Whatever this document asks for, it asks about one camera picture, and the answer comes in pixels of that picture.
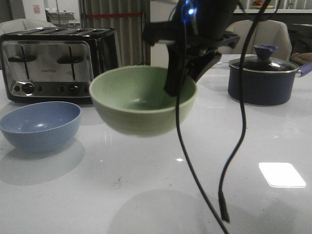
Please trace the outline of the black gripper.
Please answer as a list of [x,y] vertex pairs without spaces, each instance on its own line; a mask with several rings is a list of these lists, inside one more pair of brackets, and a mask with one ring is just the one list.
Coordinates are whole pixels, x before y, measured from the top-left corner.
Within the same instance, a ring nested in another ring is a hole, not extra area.
[[220,52],[212,51],[194,57],[187,62],[185,47],[173,44],[182,42],[182,39],[186,38],[187,45],[191,48],[205,48],[211,51],[222,46],[235,48],[240,40],[240,36],[229,31],[224,32],[221,39],[209,39],[198,35],[185,36],[183,25],[171,21],[146,24],[142,38],[150,46],[154,46],[156,43],[167,44],[169,60],[164,91],[171,97],[177,96],[180,88],[187,80],[192,78],[198,82],[222,57]]

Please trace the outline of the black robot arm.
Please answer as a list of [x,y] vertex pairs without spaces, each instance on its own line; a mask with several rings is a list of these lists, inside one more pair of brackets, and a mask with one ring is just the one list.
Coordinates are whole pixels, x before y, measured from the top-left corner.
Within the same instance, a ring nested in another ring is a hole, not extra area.
[[176,96],[187,77],[197,82],[220,61],[219,47],[235,48],[239,36],[226,29],[237,5],[236,0],[180,0],[170,20],[145,25],[143,40],[167,47],[167,94]]

